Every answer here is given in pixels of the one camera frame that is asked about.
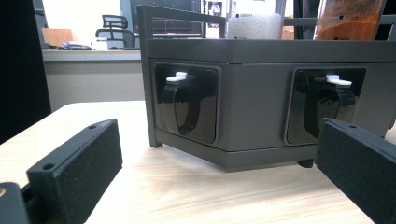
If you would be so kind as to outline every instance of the white clip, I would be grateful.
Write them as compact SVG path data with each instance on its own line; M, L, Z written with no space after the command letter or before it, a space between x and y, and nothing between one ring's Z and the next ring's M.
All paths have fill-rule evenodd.
M346 81L343 79L340 79L340 76L338 75L326 75L326 80L329 83L339 85L339 86L350 86L352 85L351 81Z
M166 81L168 82L179 82L181 80L185 80L187 77L186 72L176 72L176 75L174 77L167 77Z

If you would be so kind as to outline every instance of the wooden table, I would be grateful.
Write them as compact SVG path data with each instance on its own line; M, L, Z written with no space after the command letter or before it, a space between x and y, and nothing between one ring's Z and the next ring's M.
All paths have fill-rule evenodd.
M226 173L172 147L149 146L145 103L67 105L0 146L0 182L88 125L119 121L123 168L87 223L372 223L316 167ZM396 143L396 129L387 138Z

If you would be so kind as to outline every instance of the screw hole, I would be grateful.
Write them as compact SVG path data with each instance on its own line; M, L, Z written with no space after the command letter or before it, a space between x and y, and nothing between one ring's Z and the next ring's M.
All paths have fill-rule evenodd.
M0 198L6 194L6 189L0 188Z
M52 169L52 167L54 167L55 165L52 163L48 163L46 165L43 166L43 170L49 170Z

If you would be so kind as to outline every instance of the office chair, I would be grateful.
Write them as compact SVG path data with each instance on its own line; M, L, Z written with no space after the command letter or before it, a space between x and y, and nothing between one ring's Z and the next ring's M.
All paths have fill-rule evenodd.
M103 29L96 30L96 37L107 38L109 49L134 48L134 34L127 30L128 21L123 16L102 15Z

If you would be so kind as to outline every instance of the wall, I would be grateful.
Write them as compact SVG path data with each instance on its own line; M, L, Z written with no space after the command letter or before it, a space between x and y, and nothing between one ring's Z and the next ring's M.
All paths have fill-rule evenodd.
M72 29L88 43L102 28L103 14L120 15L120 0L43 0L43 5L49 28Z
M293 0L286 0L285 16L293 15Z

